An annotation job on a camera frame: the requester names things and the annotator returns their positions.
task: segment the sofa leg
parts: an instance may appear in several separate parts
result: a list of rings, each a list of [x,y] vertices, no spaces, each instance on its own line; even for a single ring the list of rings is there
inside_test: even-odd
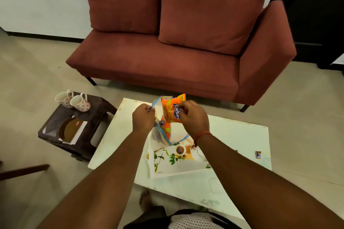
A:
[[[91,77],[86,77],[86,79],[88,79],[88,81],[89,81],[90,83],[92,83],[93,86],[96,86],[96,85],[97,85],[97,84],[94,82],[94,80],[92,80]]]
[[[247,108],[249,107],[249,105],[244,105],[242,108],[241,108],[241,112],[245,112],[245,110],[247,110]]]

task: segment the back cushion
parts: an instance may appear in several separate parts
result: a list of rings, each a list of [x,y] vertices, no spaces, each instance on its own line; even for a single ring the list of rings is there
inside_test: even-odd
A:
[[[162,0],[162,43],[241,53],[264,0]]]
[[[159,32],[161,0],[88,0],[91,27],[98,31]]]

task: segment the white table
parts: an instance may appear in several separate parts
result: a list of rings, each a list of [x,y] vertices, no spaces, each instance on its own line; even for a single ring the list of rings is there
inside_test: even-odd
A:
[[[142,103],[151,105],[144,101],[123,99],[88,164],[89,168],[95,169],[101,165],[131,133],[131,114]],[[271,170],[268,127],[211,115],[208,117],[210,131],[214,136],[232,149],[238,150],[241,155]],[[149,178],[149,168],[145,158],[147,149],[146,141],[136,172],[135,184],[243,219],[212,169],[156,179]],[[261,151],[263,159],[257,159],[255,151]]]

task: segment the sofa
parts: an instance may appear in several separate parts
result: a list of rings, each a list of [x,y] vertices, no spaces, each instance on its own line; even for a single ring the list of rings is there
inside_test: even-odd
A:
[[[282,1],[88,0],[85,76],[255,105],[296,56]]]

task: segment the left hand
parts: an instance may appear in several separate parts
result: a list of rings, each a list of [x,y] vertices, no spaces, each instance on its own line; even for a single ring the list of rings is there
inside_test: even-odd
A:
[[[148,133],[152,130],[155,124],[155,109],[150,109],[147,104],[141,104],[132,113],[132,131]]]

